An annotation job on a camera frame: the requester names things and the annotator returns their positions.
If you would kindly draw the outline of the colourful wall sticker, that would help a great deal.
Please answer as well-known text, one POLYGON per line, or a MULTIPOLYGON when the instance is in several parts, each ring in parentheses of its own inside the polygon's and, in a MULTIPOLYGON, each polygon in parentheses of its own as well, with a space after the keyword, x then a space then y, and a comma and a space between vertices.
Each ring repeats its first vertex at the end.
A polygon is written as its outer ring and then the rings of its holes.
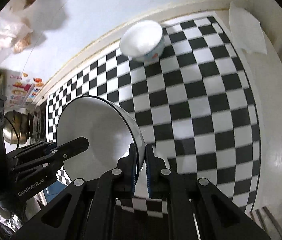
POLYGON ((6 106, 27 108, 43 86, 44 81, 33 73, 7 71, 4 78, 6 106))

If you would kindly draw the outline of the white bowl colourful dots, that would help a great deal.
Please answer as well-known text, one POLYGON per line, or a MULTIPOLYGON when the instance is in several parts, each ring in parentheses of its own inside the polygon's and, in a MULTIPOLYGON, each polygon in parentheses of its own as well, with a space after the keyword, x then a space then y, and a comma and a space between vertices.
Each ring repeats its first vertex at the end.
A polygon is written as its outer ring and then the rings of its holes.
POLYGON ((119 49, 129 59, 148 63, 159 59, 165 48, 161 25, 152 20, 137 22, 120 39, 119 49))

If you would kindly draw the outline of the clear plastic bag with eggs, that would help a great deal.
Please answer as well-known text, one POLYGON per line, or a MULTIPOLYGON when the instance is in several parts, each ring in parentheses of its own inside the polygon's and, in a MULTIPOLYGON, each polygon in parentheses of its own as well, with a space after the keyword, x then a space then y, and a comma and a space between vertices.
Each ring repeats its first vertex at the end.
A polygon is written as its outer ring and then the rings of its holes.
POLYGON ((65 0, 10 0, 0 11, 0 69, 22 71, 67 19, 65 0))

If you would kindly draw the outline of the white bowl blue rim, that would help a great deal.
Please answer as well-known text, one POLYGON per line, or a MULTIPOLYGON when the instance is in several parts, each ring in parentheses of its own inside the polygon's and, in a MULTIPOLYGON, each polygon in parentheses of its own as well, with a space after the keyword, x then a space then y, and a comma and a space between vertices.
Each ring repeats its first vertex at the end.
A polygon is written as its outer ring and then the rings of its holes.
POLYGON ((70 180, 92 180, 116 168, 131 144, 136 147, 136 175, 144 161, 145 141, 136 121, 121 107, 96 96, 81 96, 62 111, 56 129, 57 145, 84 137, 89 147, 64 162, 70 180))

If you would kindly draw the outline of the black gas stove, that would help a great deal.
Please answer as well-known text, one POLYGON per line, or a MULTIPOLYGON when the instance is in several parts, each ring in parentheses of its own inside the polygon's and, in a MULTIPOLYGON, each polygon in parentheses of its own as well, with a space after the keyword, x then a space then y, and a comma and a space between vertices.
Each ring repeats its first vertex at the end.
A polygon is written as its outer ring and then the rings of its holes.
POLYGON ((29 113, 29 138, 31 144, 46 141, 46 107, 47 102, 45 101, 29 113))

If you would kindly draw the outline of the steel steamer pot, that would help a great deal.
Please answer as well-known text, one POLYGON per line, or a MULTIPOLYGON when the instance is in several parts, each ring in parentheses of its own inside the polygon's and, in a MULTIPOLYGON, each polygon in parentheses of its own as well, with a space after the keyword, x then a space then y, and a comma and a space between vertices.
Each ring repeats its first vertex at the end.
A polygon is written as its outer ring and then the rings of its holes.
POLYGON ((29 139, 29 114, 9 111, 4 115, 3 138, 10 144, 23 145, 29 139))

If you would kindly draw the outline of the black white checkered mat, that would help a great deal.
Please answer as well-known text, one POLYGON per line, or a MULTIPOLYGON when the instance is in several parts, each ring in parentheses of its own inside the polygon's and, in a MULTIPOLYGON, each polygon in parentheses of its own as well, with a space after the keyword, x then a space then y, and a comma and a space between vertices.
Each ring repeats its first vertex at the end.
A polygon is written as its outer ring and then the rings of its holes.
POLYGON ((167 21, 163 34, 163 55, 152 64, 132 61, 115 43, 56 85, 46 108, 47 140, 56 140, 70 101, 99 96, 127 111, 173 170, 209 179, 250 212, 260 174, 260 129, 240 57, 214 12, 167 21))

